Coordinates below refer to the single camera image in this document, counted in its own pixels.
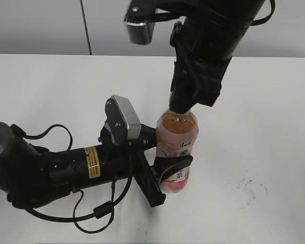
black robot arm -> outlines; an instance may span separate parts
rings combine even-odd
[[[99,219],[110,213],[111,222],[114,207],[124,198],[134,177],[151,207],[163,204],[166,196],[159,185],[190,166],[192,156],[156,157],[150,166],[144,151],[156,146],[155,129],[140,123],[126,98],[113,95],[106,102],[105,112],[107,118],[99,138],[102,144],[78,149],[71,149],[72,136],[64,126],[53,125],[38,136],[29,136],[16,125],[0,122],[0,189],[7,192],[8,201],[16,208],[48,221],[77,225],[79,221]],[[70,144],[66,151],[50,152],[24,140],[40,139],[54,127],[68,131]],[[89,215],[60,218],[34,210],[71,192],[124,178],[128,181],[122,194],[115,201],[112,199],[96,207]]]
[[[265,0],[132,0],[125,17],[130,40],[147,45],[155,22],[186,16],[173,29],[170,44],[176,50],[170,109],[185,113],[196,103],[212,106],[232,53],[251,25],[270,19],[271,13],[254,20]],[[167,11],[158,13],[158,9]]]

gray wall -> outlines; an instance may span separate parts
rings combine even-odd
[[[135,46],[123,26],[129,0],[83,3],[94,55],[174,55],[174,22],[157,24],[149,46]],[[269,9],[266,2],[259,17]],[[88,54],[79,0],[0,0],[0,53]],[[277,0],[271,21],[250,28],[234,55],[305,57],[305,0]]]

plastic bottle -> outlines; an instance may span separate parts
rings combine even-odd
[[[157,157],[180,157],[191,154],[193,144],[198,136],[198,123],[189,110],[178,114],[167,110],[157,121]],[[160,187],[167,193],[182,190],[189,178],[190,168],[184,168],[169,177]]]

white table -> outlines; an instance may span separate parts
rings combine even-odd
[[[67,126],[74,147],[98,144],[104,104],[130,99],[154,126],[168,104],[172,57],[0,55],[0,121],[30,134]],[[14,209],[0,191],[0,243],[305,243],[305,58],[234,58],[213,108],[193,112],[200,133],[187,187],[150,209],[134,181],[104,232],[50,223]],[[37,145],[64,150],[54,130]],[[153,162],[154,150],[147,153]],[[117,183],[117,194],[125,182]],[[110,197],[90,188],[78,214]],[[78,194],[40,211],[70,217]],[[90,220],[91,230],[107,219]]]

